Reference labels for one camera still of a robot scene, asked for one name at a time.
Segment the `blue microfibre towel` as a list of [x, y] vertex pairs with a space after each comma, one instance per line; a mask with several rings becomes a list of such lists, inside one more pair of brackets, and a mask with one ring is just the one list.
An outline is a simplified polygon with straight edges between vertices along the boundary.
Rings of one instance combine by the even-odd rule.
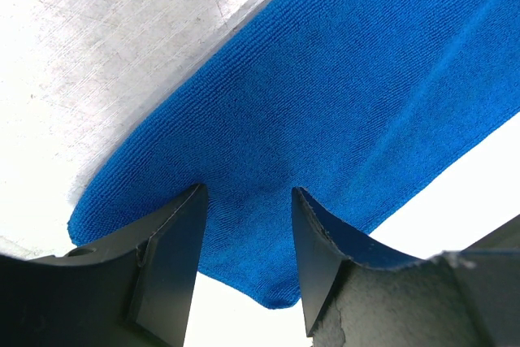
[[200, 272], [288, 308], [293, 188], [372, 232], [518, 111], [519, 0], [272, 0], [112, 154], [68, 233], [202, 183]]

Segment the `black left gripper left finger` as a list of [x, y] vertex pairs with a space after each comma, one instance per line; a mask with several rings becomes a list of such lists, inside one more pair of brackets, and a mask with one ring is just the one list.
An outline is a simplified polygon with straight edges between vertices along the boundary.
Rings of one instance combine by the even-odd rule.
[[207, 208], [196, 184], [62, 257], [2, 256], [2, 345], [181, 346]]

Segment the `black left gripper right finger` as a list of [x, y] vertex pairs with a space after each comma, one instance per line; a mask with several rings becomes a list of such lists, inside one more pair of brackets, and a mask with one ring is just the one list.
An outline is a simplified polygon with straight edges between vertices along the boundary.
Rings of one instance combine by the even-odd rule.
[[464, 250], [420, 259], [295, 188], [292, 229], [305, 331], [314, 345], [518, 345], [518, 219]]

